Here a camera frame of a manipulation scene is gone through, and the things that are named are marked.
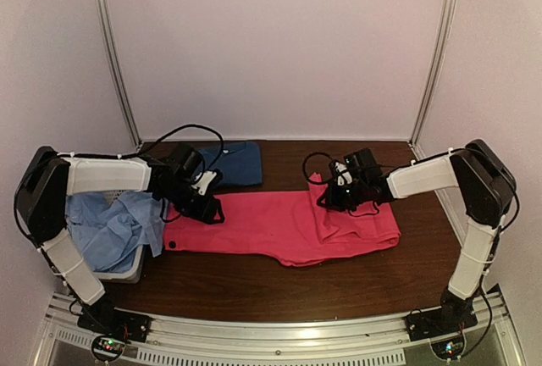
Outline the red garment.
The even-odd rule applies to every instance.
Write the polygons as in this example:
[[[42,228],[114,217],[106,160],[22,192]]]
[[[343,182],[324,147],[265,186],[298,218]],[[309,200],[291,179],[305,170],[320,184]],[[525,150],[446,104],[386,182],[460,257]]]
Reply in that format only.
[[[219,196],[222,224],[181,217],[164,228],[169,251],[257,254],[282,265],[306,267],[396,247],[400,229],[388,204],[370,203],[352,216],[320,208],[321,187],[305,191],[230,193]]]

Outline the dark blue polo shirt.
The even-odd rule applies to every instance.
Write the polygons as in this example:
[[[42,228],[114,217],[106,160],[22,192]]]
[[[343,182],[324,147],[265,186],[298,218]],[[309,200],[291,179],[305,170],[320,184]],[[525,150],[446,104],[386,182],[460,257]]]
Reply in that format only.
[[[218,156],[220,146],[199,147],[204,164],[200,164],[192,179],[194,180],[202,168],[218,169],[222,180],[218,188],[260,186],[263,183],[263,163],[260,147],[253,141],[242,141],[224,145],[218,161],[212,165]]]

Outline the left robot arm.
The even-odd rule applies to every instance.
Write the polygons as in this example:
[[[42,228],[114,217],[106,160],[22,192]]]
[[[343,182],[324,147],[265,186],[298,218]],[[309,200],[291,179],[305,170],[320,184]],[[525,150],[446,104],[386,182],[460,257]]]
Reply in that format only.
[[[14,193],[14,217],[90,323],[112,336],[122,319],[98,274],[125,272],[144,246],[159,255],[167,208],[203,224],[223,223],[221,202],[212,194],[221,178],[187,145],[165,158],[41,147]]]

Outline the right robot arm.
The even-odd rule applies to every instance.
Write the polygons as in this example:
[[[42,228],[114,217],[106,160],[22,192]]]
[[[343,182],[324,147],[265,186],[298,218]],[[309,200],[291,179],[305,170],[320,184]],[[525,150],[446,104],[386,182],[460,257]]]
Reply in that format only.
[[[320,208],[353,212],[369,202],[380,205],[430,191],[459,190],[467,215],[467,233],[448,286],[434,315],[434,326],[449,334],[462,324],[473,297],[491,267],[501,233],[510,225],[510,206],[518,201],[517,183],[481,139],[384,172],[364,148],[329,163],[331,176],[317,200]]]

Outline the white plastic laundry basket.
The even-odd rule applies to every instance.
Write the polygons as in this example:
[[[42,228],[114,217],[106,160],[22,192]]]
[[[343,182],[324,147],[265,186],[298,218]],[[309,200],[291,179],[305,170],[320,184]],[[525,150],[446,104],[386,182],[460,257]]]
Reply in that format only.
[[[102,280],[136,279],[145,241],[141,224],[124,202],[127,197],[123,195],[114,202],[101,192],[66,197],[69,233],[91,270]]]

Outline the light blue garment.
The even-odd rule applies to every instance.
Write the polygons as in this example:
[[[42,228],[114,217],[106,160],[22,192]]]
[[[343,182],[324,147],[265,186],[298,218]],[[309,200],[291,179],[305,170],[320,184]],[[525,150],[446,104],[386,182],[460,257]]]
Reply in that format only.
[[[66,197],[69,233],[90,268],[98,273],[124,273],[134,264],[136,250],[163,252],[165,223],[162,204],[151,194],[124,191],[109,202],[102,192]]]

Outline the left circuit board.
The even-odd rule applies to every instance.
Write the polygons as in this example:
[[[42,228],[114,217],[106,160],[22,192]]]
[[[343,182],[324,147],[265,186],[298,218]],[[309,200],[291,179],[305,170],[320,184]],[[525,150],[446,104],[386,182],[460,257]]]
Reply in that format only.
[[[126,342],[112,336],[98,335],[91,342],[92,356],[101,362],[112,362],[124,354]]]

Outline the circuit board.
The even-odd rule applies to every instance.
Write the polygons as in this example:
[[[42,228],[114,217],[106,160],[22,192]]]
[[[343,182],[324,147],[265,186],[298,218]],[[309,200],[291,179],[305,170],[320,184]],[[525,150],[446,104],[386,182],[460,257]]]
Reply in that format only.
[[[460,358],[465,350],[466,342],[462,335],[430,343],[433,354],[440,360],[452,361]]]
[[[101,362],[112,362],[124,354],[126,342],[112,336],[98,335],[91,342],[92,356]]]

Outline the right circuit board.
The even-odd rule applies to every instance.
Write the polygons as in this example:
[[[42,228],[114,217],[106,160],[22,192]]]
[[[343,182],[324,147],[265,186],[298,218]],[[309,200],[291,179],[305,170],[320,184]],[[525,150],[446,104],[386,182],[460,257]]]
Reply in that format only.
[[[440,360],[452,361],[460,358],[465,350],[466,342],[462,335],[430,343],[433,354]]]

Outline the aluminium front rail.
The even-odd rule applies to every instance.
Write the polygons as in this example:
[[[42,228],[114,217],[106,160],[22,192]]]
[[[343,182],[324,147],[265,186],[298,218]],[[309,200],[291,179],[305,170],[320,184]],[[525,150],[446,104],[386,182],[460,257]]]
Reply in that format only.
[[[478,324],[410,341],[404,313],[297,323],[219,322],[151,316],[145,343],[130,342],[114,365],[450,365],[430,343],[463,336],[458,365],[524,365],[517,332],[499,291],[473,303]]]

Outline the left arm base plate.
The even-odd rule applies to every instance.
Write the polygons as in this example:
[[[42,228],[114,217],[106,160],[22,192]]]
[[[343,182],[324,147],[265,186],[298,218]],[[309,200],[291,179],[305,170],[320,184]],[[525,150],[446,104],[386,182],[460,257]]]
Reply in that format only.
[[[114,309],[112,321],[99,320],[83,313],[77,320],[77,326],[118,340],[145,343],[151,321],[149,316],[143,314]]]

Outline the right aluminium frame post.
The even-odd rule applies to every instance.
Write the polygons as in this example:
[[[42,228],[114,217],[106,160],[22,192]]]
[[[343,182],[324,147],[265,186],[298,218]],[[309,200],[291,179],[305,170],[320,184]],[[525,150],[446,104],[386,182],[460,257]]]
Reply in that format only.
[[[431,103],[436,92],[440,73],[443,67],[445,52],[456,13],[457,0],[443,0],[441,4],[440,20],[437,35],[434,41],[434,50],[429,63],[429,72],[424,84],[422,99],[418,114],[412,129],[409,144],[416,149],[423,133],[423,127],[429,116]]]

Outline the aluminium frame post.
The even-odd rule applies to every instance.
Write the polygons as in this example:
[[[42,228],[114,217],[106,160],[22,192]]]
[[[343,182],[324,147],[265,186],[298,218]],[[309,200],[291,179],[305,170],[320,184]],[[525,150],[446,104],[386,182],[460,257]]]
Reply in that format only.
[[[440,20],[437,35],[434,41],[434,50],[429,63],[429,72],[424,84],[422,99],[418,114],[412,129],[409,144],[416,149],[423,133],[423,127],[429,116],[431,103],[436,92],[440,73],[443,67],[445,52],[456,13],[457,0],[443,0],[441,4]]]
[[[97,16],[102,32],[102,39],[105,47],[106,59],[113,82],[113,88],[119,103],[124,124],[129,134],[130,141],[135,148],[141,146],[141,137],[136,125],[135,116],[130,105],[128,93],[122,69],[119,62],[119,55],[114,39],[113,26],[108,8],[108,0],[95,0]]]

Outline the left aluminium frame post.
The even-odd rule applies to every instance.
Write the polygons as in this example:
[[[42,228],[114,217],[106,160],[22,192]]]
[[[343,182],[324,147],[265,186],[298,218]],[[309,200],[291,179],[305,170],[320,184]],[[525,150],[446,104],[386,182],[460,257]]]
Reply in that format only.
[[[97,16],[102,32],[102,39],[105,47],[106,59],[113,82],[113,88],[119,103],[124,124],[129,134],[130,141],[135,148],[141,146],[141,137],[136,125],[135,116],[130,105],[128,93],[122,69],[119,62],[119,55],[114,39],[113,26],[108,8],[108,0],[95,0]]]

